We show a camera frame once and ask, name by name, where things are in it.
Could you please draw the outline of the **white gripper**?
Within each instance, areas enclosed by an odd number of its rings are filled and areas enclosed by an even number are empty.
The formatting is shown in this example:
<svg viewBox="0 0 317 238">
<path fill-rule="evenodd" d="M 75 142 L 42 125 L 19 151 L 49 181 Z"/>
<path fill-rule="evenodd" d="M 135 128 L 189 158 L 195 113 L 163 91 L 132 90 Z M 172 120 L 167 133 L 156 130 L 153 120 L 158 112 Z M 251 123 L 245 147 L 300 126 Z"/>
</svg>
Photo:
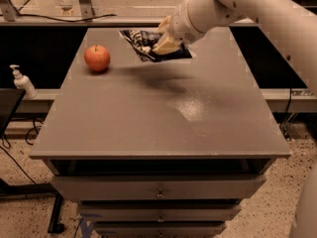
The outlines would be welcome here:
<svg viewBox="0 0 317 238">
<path fill-rule="evenodd" d="M 190 21 L 189 0 L 178 5 L 171 16 L 166 16 L 158 25 L 156 32 L 163 34 L 153 47 L 153 52 L 159 56 L 176 52 L 181 43 L 190 45 L 204 36 Z"/>
</svg>

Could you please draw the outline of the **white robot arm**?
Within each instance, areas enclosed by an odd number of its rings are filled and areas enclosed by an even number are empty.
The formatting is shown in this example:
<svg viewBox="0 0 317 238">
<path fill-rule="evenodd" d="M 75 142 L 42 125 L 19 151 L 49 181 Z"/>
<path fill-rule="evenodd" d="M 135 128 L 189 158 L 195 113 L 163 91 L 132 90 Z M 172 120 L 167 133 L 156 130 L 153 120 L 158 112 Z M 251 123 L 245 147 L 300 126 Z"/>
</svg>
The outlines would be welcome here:
<svg viewBox="0 0 317 238">
<path fill-rule="evenodd" d="M 317 16 L 292 0 L 185 0 L 158 26 L 153 51 L 171 54 L 215 27 L 248 18 L 296 74 L 317 93 Z"/>
</svg>

